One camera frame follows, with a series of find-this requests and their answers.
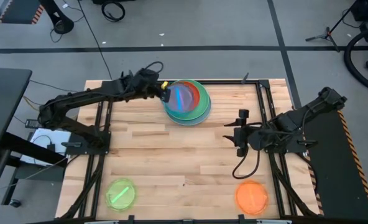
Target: wooden tabletop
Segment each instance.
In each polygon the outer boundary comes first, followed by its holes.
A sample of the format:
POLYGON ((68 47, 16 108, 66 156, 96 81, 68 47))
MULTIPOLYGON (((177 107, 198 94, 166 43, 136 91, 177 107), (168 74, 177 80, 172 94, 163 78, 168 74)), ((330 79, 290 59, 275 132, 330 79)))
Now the wooden tabletop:
MULTIPOLYGON (((277 114, 290 110, 285 79, 269 81, 277 114)), ((97 88, 101 82, 89 80, 85 88, 97 88)), ((111 149, 104 163, 97 220, 127 220, 129 215, 135 215, 136 220, 236 219, 243 213, 234 200, 236 187, 243 180, 231 176, 241 158, 236 156, 232 142, 222 137, 233 134, 232 128, 223 124, 233 122, 239 109, 250 111, 248 123, 261 121, 257 93, 252 85, 205 85, 205 88, 212 110, 206 121, 192 127, 170 121, 158 99, 113 105, 111 149), (111 182, 123 177, 136 185, 137 198, 132 208, 118 213, 106 206, 105 191, 111 182)), ((78 121, 94 124, 96 109, 97 104, 80 108, 78 121)), ((293 154, 287 154, 286 158, 293 188, 312 211, 319 213, 307 164, 293 154)), ((63 215, 81 192, 87 161, 88 156, 80 156, 67 167, 56 217, 63 215)), ((255 162, 256 151, 250 150, 237 175, 248 174, 255 162)), ((249 179, 261 183, 269 194, 269 205, 258 217, 277 218, 266 153, 261 153, 259 169, 249 179)), ((92 195, 91 192, 88 197, 87 215, 92 195)), ((285 191, 283 201, 289 213, 285 191)))

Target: concrete floor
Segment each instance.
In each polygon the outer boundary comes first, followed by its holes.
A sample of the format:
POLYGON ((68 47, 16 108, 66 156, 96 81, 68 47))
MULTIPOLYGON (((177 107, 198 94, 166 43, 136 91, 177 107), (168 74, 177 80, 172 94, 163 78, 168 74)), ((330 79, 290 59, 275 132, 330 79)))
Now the concrete floor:
MULTIPOLYGON (((62 0, 55 0, 61 7, 62 0)), ((171 46, 231 46, 231 50, 122 52, 104 53, 112 76, 121 71, 137 70, 154 60, 165 64, 162 78, 287 78, 278 47, 276 27, 270 13, 274 3, 278 23, 286 46, 330 46, 330 42, 305 42, 332 26, 353 0, 137 0, 124 2, 126 18, 110 23, 101 15, 100 6, 83 0, 82 5, 93 31, 102 47, 164 47, 171 46), (234 50, 234 46, 273 46, 266 50, 234 50)), ((75 0, 68 3, 78 7, 75 0)), ((69 8, 63 12, 73 20, 80 12, 69 8)), ((356 24, 351 15, 348 23, 356 24)), ((33 71, 32 80, 74 90, 83 89, 85 80, 107 79, 108 73, 97 52, 57 53, 50 49, 96 47, 90 30, 81 20, 75 28, 54 44, 49 37, 50 19, 43 13, 36 25, 0 24, 0 49, 42 49, 43 53, 0 54, 0 67, 27 68, 33 71)), ((359 31, 340 25, 333 33, 339 45, 346 45, 359 31)), ((358 45, 368 45, 360 41, 358 45)), ((352 133, 362 166, 368 180, 368 89, 355 81, 346 70, 343 53, 332 51, 289 51, 293 82, 288 82, 292 94, 296 91, 305 104, 315 98, 324 86, 335 88, 349 100, 344 115, 352 133)), ((368 51, 354 52, 353 61, 368 77, 362 64, 368 51)), ((46 102, 63 92, 30 83, 25 96, 36 102, 46 102)), ((36 111, 22 102, 16 116, 22 120, 36 118, 36 111)), ((13 119, 9 131, 26 138, 29 130, 13 119)), ((6 169, 0 186, 6 185, 11 169, 6 169)), ((61 183, 22 181, 14 198, 22 200, 20 208, 0 206, 0 223, 29 223, 51 220, 57 207, 61 183)))

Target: glowing orange disc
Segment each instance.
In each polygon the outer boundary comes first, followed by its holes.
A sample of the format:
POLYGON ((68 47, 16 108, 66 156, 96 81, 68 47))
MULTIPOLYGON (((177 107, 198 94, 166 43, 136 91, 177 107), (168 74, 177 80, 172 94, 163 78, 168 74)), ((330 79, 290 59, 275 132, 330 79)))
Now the glowing orange disc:
POLYGON ((244 213, 255 216, 267 208, 269 195, 263 185, 247 180, 236 189, 235 202, 244 213))

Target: chair wheel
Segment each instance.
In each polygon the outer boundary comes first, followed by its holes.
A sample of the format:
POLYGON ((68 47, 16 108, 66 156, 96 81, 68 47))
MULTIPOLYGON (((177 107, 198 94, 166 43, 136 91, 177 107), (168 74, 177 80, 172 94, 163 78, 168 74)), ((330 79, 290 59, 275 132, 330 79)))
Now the chair wheel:
POLYGON ((9 204, 9 205, 13 206, 14 208, 18 208, 18 207, 20 207, 20 206, 21 206, 21 202, 20 202, 20 201, 18 201, 18 200, 16 200, 16 199, 11 199, 11 201, 10 201, 10 204, 9 204))

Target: glowing green disc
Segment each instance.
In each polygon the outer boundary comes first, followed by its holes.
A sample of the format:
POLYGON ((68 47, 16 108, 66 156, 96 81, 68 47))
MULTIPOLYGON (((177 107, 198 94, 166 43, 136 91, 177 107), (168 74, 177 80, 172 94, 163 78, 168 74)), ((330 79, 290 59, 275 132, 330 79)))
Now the glowing green disc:
POLYGON ((119 179, 111 183, 105 195, 107 206, 117 212, 130 208, 135 199, 136 189, 128 179, 119 179))

